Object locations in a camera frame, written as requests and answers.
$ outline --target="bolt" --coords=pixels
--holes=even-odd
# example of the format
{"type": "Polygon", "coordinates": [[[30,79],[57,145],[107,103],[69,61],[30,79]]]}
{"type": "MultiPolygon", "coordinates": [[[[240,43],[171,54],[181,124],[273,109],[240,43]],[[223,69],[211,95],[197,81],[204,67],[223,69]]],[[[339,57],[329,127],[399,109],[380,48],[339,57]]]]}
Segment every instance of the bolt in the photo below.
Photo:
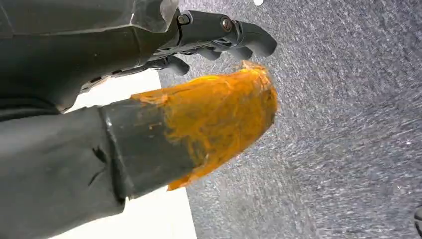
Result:
{"type": "Polygon", "coordinates": [[[227,17],[223,18],[221,21],[221,24],[223,25],[224,30],[230,31],[231,30],[231,20],[227,17]]]}
{"type": "Polygon", "coordinates": [[[177,17],[177,22],[180,25],[186,25],[186,24],[189,24],[190,23],[189,17],[187,15],[180,15],[180,16],[178,16],[177,17]]]}

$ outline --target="black robotic finger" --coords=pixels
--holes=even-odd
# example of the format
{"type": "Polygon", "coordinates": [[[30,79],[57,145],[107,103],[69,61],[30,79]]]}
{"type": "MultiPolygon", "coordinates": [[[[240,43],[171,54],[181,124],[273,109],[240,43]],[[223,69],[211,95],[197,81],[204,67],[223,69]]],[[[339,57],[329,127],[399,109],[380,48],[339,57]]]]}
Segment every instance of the black robotic finger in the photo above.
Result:
{"type": "Polygon", "coordinates": [[[238,60],[249,60],[253,55],[253,52],[247,47],[232,48],[227,50],[227,52],[238,60]]]}
{"type": "Polygon", "coordinates": [[[167,62],[164,68],[168,68],[174,74],[183,76],[187,72],[189,72],[189,65],[186,64],[186,62],[184,62],[180,58],[175,57],[175,56],[168,56],[166,59],[167,59],[167,62]]]}
{"type": "Polygon", "coordinates": [[[221,56],[221,52],[220,51],[211,51],[205,48],[199,48],[197,50],[197,53],[200,54],[201,56],[203,56],[204,58],[206,58],[207,60],[210,61],[215,61],[216,59],[218,59],[221,56]]]}
{"type": "Polygon", "coordinates": [[[239,24],[243,36],[239,46],[249,47],[258,56],[267,57],[274,53],[277,42],[268,32],[254,24],[241,21],[236,23],[239,24]]]}

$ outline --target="robotic arm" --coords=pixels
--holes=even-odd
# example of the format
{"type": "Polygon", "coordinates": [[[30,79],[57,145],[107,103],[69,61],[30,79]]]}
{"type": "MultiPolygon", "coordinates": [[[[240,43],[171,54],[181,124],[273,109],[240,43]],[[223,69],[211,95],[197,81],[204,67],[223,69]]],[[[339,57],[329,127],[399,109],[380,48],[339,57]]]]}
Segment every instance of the robotic arm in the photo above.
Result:
{"type": "Polygon", "coordinates": [[[125,100],[62,114],[79,93],[148,68],[186,74],[175,54],[249,59],[276,45],[254,24],[174,0],[0,0],[0,238],[118,214],[126,197],[195,167],[164,136],[161,108],[125,100]]]}

